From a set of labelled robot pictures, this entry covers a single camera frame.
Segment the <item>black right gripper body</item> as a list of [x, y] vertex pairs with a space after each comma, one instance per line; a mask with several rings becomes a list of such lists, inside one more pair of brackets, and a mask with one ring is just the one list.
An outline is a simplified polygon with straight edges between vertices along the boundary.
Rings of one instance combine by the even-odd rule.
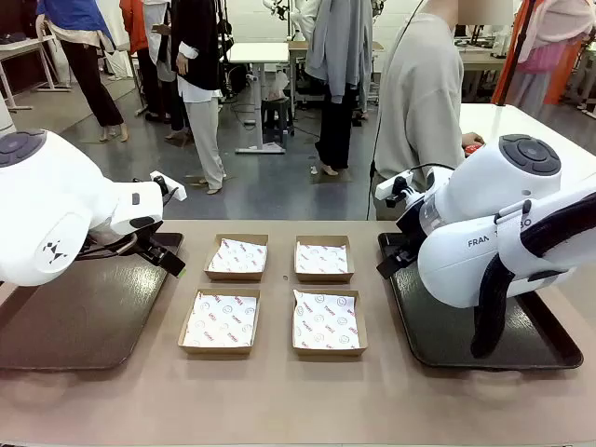
[[406, 237], [405, 250], [411, 255], [417, 255], [425, 240], [425, 231], [420, 224], [420, 209], [424, 199], [419, 198], [409, 205], [396, 222], [396, 226]]

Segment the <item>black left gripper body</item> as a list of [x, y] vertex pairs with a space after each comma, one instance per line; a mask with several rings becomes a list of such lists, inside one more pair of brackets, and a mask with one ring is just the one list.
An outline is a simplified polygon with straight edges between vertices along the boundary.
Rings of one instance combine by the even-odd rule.
[[157, 230], [161, 225], [162, 222], [153, 223], [135, 232], [137, 239], [133, 246], [133, 253], [154, 266], [161, 266], [164, 257], [169, 252], [156, 237]]

